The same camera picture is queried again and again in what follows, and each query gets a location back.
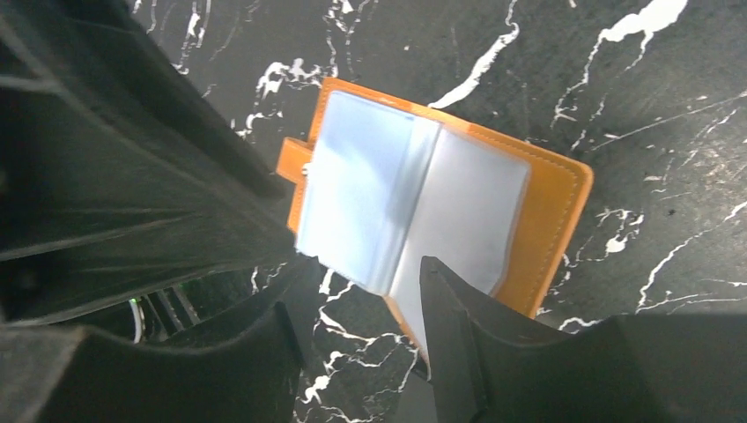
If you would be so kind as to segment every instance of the black marble surface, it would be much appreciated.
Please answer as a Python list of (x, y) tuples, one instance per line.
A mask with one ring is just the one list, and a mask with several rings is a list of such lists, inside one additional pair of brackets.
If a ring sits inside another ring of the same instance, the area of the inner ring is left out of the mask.
[[(747, 311), (743, 2), (128, 1), (269, 163), (306, 135), (325, 76), (588, 163), (595, 186), (540, 321)], [(295, 417), (385, 419), (415, 352), (380, 299), (327, 280)]]

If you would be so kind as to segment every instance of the cable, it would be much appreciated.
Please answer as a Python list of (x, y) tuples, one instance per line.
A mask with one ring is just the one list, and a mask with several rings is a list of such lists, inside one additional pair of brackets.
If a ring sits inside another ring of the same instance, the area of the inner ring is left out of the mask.
[(129, 308), (132, 309), (132, 318), (135, 321), (135, 337), (132, 339), (132, 342), (137, 344), (143, 338), (143, 310), (134, 298), (128, 301), (128, 303)]

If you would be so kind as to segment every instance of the white marble veining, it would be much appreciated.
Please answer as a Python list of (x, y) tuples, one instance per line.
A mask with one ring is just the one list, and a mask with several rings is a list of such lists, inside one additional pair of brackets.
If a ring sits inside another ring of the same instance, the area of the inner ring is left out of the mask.
[(636, 314), (640, 313), (641, 311), (646, 311), (646, 310), (651, 310), (651, 309), (654, 309), (654, 308), (658, 308), (660, 306), (663, 306), (664, 304), (669, 304), (671, 302), (688, 300), (690, 298), (698, 298), (699, 296), (703, 295), (701, 293), (693, 293), (693, 294), (690, 294), (690, 295), (684, 295), (684, 296), (681, 296), (681, 297), (671, 298), (670, 297), (671, 294), (672, 294), (672, 292), (669, 291), (669, 290), (667, 290), (664, 293), (664, 299), (662, 301), (659, 301), (659, 302), (656, 302), (655, 304), (650, 304), (650, 305), (647, 305), (647, 306), (644, 306), (644, 307), (638, 307), (635, 310)]
[[(357, 8), (353, 8), (348, 0), (331, 0), (329, 8), (322, 16), (322, 20), (327, 24), (325, 41), (329, 48), (329, 62), (306, 64), (304, 58), (297, 57), (290, 64), (270, 63), (264, 74), (257, 80), (253, 110), (247, 115), (244, 128), (236, 129), (236, 134), (249, 140), (248, 136), (254, 130), (252, 126), (254, 119), (267, 120), (282, 117), (282, 109), (275, 101), (266, 101), (270, 96), (277, 96), (281, 87), (293, 90), (318, 89), (322, 86), (324, 78), (337, 77), (339, 75), (337, 65), (337, 50), (339, 48), (343, 49), (347, 68), (350, 73), (353, 73), (351, 37), (355, 34), (356, 27), (364, 19), (365, 14), (367, 13), (370, 18), (370, 15), (374, 13), (378, 2), (379, 0), (364, 0)], [(336, 47), (333, 41), (338, 33), (341, 33), (345, 39), (342, 47)]]
[[(194, 48), (200, 48), (203, 45), (203, 38), (205, 36), (205, 29), (207, 23), (210, 20), (210, 7), (211, 0), (204, 0), (206, 2), (203, 5), (202, 1), (195, 0), (192, 2), (192, 15), (189, 17), (189, 22), (185, 28), (184, 42), (181, 44), (181, 52), (179, 61), (177, 63), (171, 63), (174, 69), (176, 69), (182, 75), (189, 74), (189, 55)], [(196, 31), (197, 23), (203, 21), (200, 25), (200, 29)]]
[(700, 282), (717, 282), (720, 284), (728, 284), (733, 287), (739, 287), (739, 286), (747, 286), (747, 282), (738, 282), (735, 280), (725, 280), (725, 279), (714, 279), (714, 278), (705, 278), (701, 279)]
[[(340, 407), (334, 406), (334, 402), (325, 401), (323, 398), (323, 392), (326, 390), (333, 381), (334, 376), (342, 371), (344, 368), (349, 366), (358, 367), (380, 367), (390, 358), (390, 356), (398, 349), (404, 347), (407, 351), (412, 354), (412, 362), (410, 369), (415, 366), (418, 360), (418, 350), (410, 341), (403, 335), (396, 333), (382, 333), (375, 337), (364, 337), (356, 333), (349, 332), (338, 320), (333, 316), (329, 315), (326, 310), (327, 306), (334, 302), (344, 298), (344, 295), (353, 289), (354, 284), (348, 282), (345, 288), (341, 289), (338, 293), (333, 294), (330, 288), (332, 282), (332, 276), (334, 272), (327, 270), (322, 283), (319, 286), (319, 293), (325, 295), (327, 298), (319, 307), (319, 319), (314, 324), (314, 333), (318, 330), (324, 330), (329, 334), (333, 334), (344, 339), (346, 342), (353, 342), (356, 346), (354, 353), (345, 353), (338, 350), (332, 351), (327, 356), (326, 360), (323, 361), (324, 374), (323, 375), (306, 375), (302, 374), (301, 381), (307, 378), (313, 382), (310, 386), (302, 390), (299, 401), (302, 404), (312, 404), (315, 401), (315, 405), (326, 411), (330, 418), (336, 417), (342, 419), (345, 422), (364, 422), (364, 421), (378, 421), (378, 416), (372, 415), (368, 419), (351, 418), (348, 417), (345, 411)], [(378, 360), (367, 360), (366, 352), (369, 348), (377, 345), (380, 342), (391, 342), (392, 347), (388, 353), (384, 354)], [(367, 398), (368, 401), (375, 401), (375, 399), (388, 392), (402, 392), (404, 384), (407, 382), (407, 374), (402, 376), (402, 380), (396, 385), (396, 388), (385, 388), (378, 390), (373, 394), (370, 394)], [(299, 411), (293, 412), (294, 421), (307, 422), (311, 408), (307, 410), (307, 414), (300, 416)]]
[[(639, 236), (641, 225), (644, 223), (646, 215), (633, 210), (611, 210), (610, 208), (605, 207), (602, 212), (596, 214), (596, 217), (599, 219), (596, 225), (598, 232), (606, 234), (590, 235), (575, 254), (573, 254), (573, 259), (569, 258), (566, 254), (566, 258), (563, 262), (563, 266), (566, 269), (573, 269), (584, 262), (602, 262), (610, 257), (610, 255), (623, 251), (627, 246), (628, 241), (635, 240)], [(615, 226), (604, 225), (607, 219), (610, 218), (616, 219), (618, 223)], [(610, 227), (612, 228), (611, 233), (607, 232), (607, 228)], [(603, 244), (603, 254), (599, 256), (593, 253), (588, 253), (586, 251), (587, 246), (600, 235), (603, 237), (609, 236), (607, 241)]]
[(512, 21), (516, 1), (517, 0), (511, 0), (511, 3), (508, 5), (508, 13), (506, 15), (506, 19), (504, 19), (504, 23), (506, 24), (506, 26), (511, 27), (511, 32), (498, 37), (498, 39), (490, 46), (490, 48), (488, 48), (488, 51), (486, 51), (477, 59), (475, 65), (472, 66), (472, 71), (464, 80), (464, 82), (454, 87), (448, 93), (444, 94), (440, 99), (429, 104), (429, 108), (446, 108), (459, 100), (463, 100), (473, 91), (475, 91), (475, 88), (477, 88), (477, 86), (480, 84), (480, 78), (491, 68), (491, 65), (493, 64), (493, 62), (495, 62), (495, 59), (496, 57), (498, 57), (500, 51), (514, 42), (519, 36), (519, 24)]
[(241, 13), (235, 13), (233, 15), (233, 21), (231, 22), (231, 29), (228, 31), (228, 35), (226, 36), (226, 39), (223, 41), (223, 43), (220, 45), (220, 47), (216, 48), (215, 51), (212, 53), (212, 56), (210, 59), (208, 59), (208, 62), (212, 62), (218, 57), (220, 53), (222, 53), (228, 46), (231, 44), (231, 41), (233, 40), (233, 37), (236, 35), (236, 31), (239, 29), (239, 21), (243, 17), (244, 22), (251, 22), (252, 16), (254, 12), (259, 8), (260, 6), (260, 0), (255, 0), (252, 4), (250, 4), (245, 13), (245, 16), (242, 16)]
[[(735, 218), (735, 217), (737, 216), (737, 214), (738, 214), (739, 212), (741, 212), (741, 211), (742, 211), (742, 209), (743, 209), (744, 207), (747, 207), (747, 201), (745, 201), (745, 202), (743, 202), (743, 203), (740, 203), (740, 204), (737, 204), (736, 206), (734, 206), (734, 208), (733, 208), (733, 209), (731, 210), (731, 212), (729, 213), (729, 215), (727, 215), (727, 216), (726, 216), (725, 218), (723, 218), (723, 220), (722, 220), (721, 222), (719, 222), (719, 223), (718, 223), (717, 225), (715, 225), (715, 226), (713, 226), (713, 227), (709, 227), (708, 229), (704, 229), (704, 230), (702, 230), (702, 231), (700, 231), (700, 232), (698, 232), (698, 233), (696, 233), (696, 234), (694, 234), (694, 235), (692, 235), (692, 236), (688, 237), (687, 239), (685, 239), (684, 241), (682, 241), (682, 242), (681, 242), (680, 244), (676, 245), (676, 246), (675, 246), (675, 247), (674, 247), (674, 248), (673, 248), (673, 249), (672, 249), (672, 250), (671, 250), (671, 251), (670, 251), (670, 252), (669, 252), (669, 253), (668, 253), (668, 254), (667, 254), (667, 255), (666, 255), (666, 256), (665, 256), (665, 257), (664, 257), (664, 258), (663, 258), (663, 259), (662, 259), (662, 260), (661, 260), (661, 261), (660, 261), (660, 262), (659, 262), (659, 263), (658, 263), (658, 264), (657, 264), (657, 265), (656, 265), (656, 266), (655, 266), (655, 267), (654, 267), (654, 268), (653, 268), (653, 269), (652, 269), (652, 270), (651, 270), (650, 272), (649, 272), (649, 273), (648, 273), (648, 280), (647, 280), (647, 283), (646, 283), (646, 284), (645, 284), (644, 286), (642, 286), (642, 287), (640, 288), (640, 290), (639, 290), (640, 298), (639, 298), (639, 300), (638, 300), (638, 306), (636, 307), (636, 313), (639, 313), (640, 311), (642, 311), (643, 309), (645, 309), (645, 307), (646, 307), (646, 306), (648, 305), (648, 302), (650, 301), (650, 299), (648, 298), (648, 291), (649, 291), (649, 289), (651, 289), (651, 286), (653, 286), (653, 285), (654, 285), (654, 283), (656, 282), (656, 276), (657, 276), (657, 275), (659, 274), (659, 272), (660, 272), (660, 271), (661, 271), (661, 270), (662, 270), (662, 269), (664, 268), (664, 266), (666, 266), (666, 264), (667, 264), (668, 262), (670, 262), (670, 261), (671, 261), (671, 260), (672, 260), (672, 259), (673, 259), (673, 258), (675, 257), (675, 255), (677, 254), (677, 252), (678, 252), (679, 250), (681, 250), (681, 249), (683, 249), (683, 248), (687, 247), (687, 246), (688, 246), (688, 245), (689, 245), (689, 244), (690, 244), (691, 242), (693, 242), (693, 241), (697, 240), (698, 238), (702, 237), (702, 236), (703, 236), (703, 235), (705, 235), (705, 234), (709, 234), (709, 233), (711, 233), (712, 231), (716, 230), (717, 228), (719, 228), (720, 226), (722, 226), (722, 225), (723, 225), (723, 224), (725, 224), (726, 222), (728, 222), (728, 221), (732, 220), (733, 218)], [(691, 297), (683, 297), (683, 298), (681, 298), (680, 300), (684, 300), (684, 299), (687, 299), (687, 298), (691, 298)]]
[[(709, 105), (704, 106), (702, 108), (691, 109), (691, 110), (688, 110), (687, 112), (680, 113), (680, 114), (677, 114), (677, 115), (673, 115), (673, 116), (668, 117), (666, 119), (657, 118), (653, 123), (650, 123), (650, 124), (645, 125), (645, 126), (641, 126), (640, 128), (636, 128), (635, 130), (631, 130), (629, 132), (626, 132), (623, 135), (619, 135), (617, 137), (611, 138), (611, 139), (609, 139), (609, 140), (607, 140), (607, 141), (605, 141), (605, 142), (603, 142), (603, 143), (601, 143), (599, 145), (595, 145), (595, 146), (591, 147), (590, 151), (598, 150), (598, 149), (600, 149), (600, 148), (602, 148), (602, 147), (604, 147), (606, 145), (609, 145), (609, 144), (611, 144), (613, 142), (617, 142), (617, 141), (619, 141), (621, 139), (625, 139), (625, 138), (631, 137), (631, 136), (636, 135), (636, 134), (638, 134), (638, 133), (640, 133), (640, 132), (642, 132), (644, 130), (650, 130), (650, 129), (655, 128), (655, 127), (657, 127), (659, 125), (663, 125), (664, 123), (669, 123), (669, 122), (672, 122), (672, 121), (675, 121), (677, 119), (681, 119), (681, 118), (684, 118), (684, 117), (687, 117), (687, 116), (690, 116), (690, 115), (696, 115), (696, 114), (699, 114), (699, 113), (702, 113), (702, 112), (706, 112), (706, 111), (709, 111), (709, 110), (712, 110), (712, 109), (716, 109), (716, 108), (725, 106), (727, 104), (731, 104), (731, 103), (735, 102), (736, 100), (740, 100), (740, 99), (743, 99), (745, 97), (747, 97), (747, 90), (739, 93), (738, 95), (736, 95), (734, 97), (729, 97), (728, 99), (725, 99), (725, 100), (716, 101), (715, 103), (709, 104)], [(708, 132), (708, 130), (713, 131), (711, 129), (711, 126), (707, 127), (706, 132)]]
[(741, 298), (706, 298), (703, 300), (688, 300), (684, 303), (674, 307), (669, 312), (667, 312), (668, 315), (674, 314), (677, 312), (680, 308), (685, 308), (687, 306), (690, 306), (692, 304), (702, 304), (705, 302), (739, 302), (739, 301), (745, 301), (747, 300), (747, 297), (741, 297)]
[(644, 34), (643, 40), (640, 43), (640, 53), (638, 57), (623, 70), (623, 72), (628, 71), (643, 58), (643, 55), (646, 53), (646, 47), (654, 38), (654, 35), (667, 26), (677, 22), (677, 18), (686, 5), (687, 0), (652, 0), (651, 3), (641, 9), (639, 13), (625, 15), (615, 23), (615, 25), (603, 29), (596, 37), (596, 44), (588, 54), (588, 59), (584, 65), (581, 80), (566, 88), (565, 94), (558, 99), (558, 103), (555, 105), (555, 115), (552, 117), (550, 127), (553, 128), (558, 122), (558, 119), (567, 119), (574, 122), (578, 121), (578, 117), (572, 116), (568, 113), (578, 110), (577, 106), (564, 106), (564, 103), (571, 93), (578, 91), (584, 85), (588, 85), (591, 64), (594, 61), (596, 54), (599, 52), (599, 48), (605, 41), (621, 42), (628, 35), (641, 32)]
[(595, 324), (601, 322), (602, 320), (583, 320), (580, 317), (570, 317), (568, 319), (565, 319), (564, 322), (558, 326), (559, 330), (565, 330), (568, 333), (578, 333), (583, 328), (589, 328), (591, 326), (594, 326)]

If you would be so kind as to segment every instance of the wallet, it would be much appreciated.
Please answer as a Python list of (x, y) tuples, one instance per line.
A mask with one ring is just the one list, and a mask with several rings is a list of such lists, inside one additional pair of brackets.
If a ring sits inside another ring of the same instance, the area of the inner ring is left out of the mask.
[(422, 257), (533, 318), (593, 181), (583, 163), (336, 78), (277, 174), (295, 184), (296, 249), (382, 296), (426, 359)]

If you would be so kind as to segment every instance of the leather strap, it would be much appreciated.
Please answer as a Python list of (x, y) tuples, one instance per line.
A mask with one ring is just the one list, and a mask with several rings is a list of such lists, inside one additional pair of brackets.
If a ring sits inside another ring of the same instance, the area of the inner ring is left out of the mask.
[[(534, 317), (550, 287), (588, 198), (593, 181), (591, 169), (578, 161), (439, 110), (397, 99), (340, 79), (326, 78), (317, 101), (308, 142), (287, 138), (277, 163), (277, 173), (296, 183), (288, 217), (288, 226), (294, 232), (298, 231), (306, 187), (301, 169), (311, 160), (311, 151), (322, 126), (327, 100), (329, 94), (334, 91), (353, 93), (414, 115), (443, 122), (529, 163), (529, 183), (514, 233), (506, 278), (494, 296), (510, 308)], [(403, 325), (396, 303), (387, 303), (394, 317)], [(405, 333), (409, 332), (404, 325), (403, 329)]]

